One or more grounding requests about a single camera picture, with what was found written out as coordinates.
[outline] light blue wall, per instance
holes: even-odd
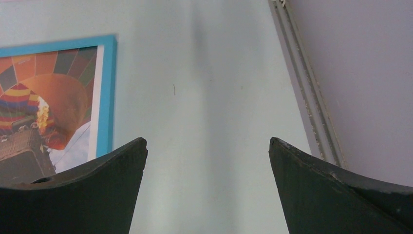
[[[148,140],[131,233],[288,233],[269,140],[309,146],[267,1],[0,4],[0,46],[110,33],[114,147]]]

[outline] dark green object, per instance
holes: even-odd
[[[146,140],[31,184],[0,188],[2,234],[127,234]]]
[[[411,234],[413,188],[367,178],[273,137],[272,170],[290,234]]]

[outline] picture frame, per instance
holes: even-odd
[[[115,35],[0,48],[0,184],[34,181],[113,150],[116,53]],[[37,129],[42,153],[29,146],[39,143],[16,140],[25,129]],[[13,161],[11,142],[31,156]]]

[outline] blue picture frame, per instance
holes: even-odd
[[[92,46],[103,46],[104,48],[95,156],[100,157],[113,150],[113,110],[117,54],[115,35],[3,47],[0,48],[0,58]]]

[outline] white wall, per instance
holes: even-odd
[[[288,233],[269,140],[309,146],[268,2],[0,3],[0,46],[108,33],[114,146],[149,142],[131,233]]]
[[[413,1],[289,6],[348,169],[413,186]]]

